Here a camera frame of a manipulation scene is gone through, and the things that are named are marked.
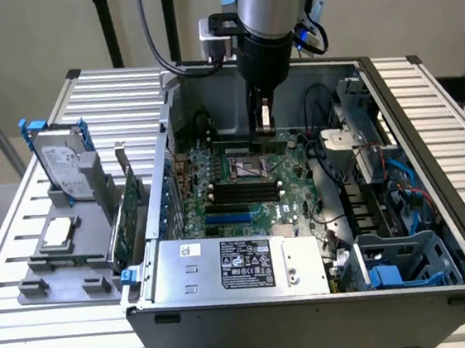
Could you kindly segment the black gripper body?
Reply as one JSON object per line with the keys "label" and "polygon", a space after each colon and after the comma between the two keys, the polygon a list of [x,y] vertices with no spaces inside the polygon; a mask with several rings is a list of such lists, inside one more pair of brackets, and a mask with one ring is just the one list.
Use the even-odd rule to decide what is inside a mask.
{"label": "black gripper body", "polygon": [[237,39],[237,67],[249,88],[272,95],[288,76],[293,33],[279,39],[249,34]]}

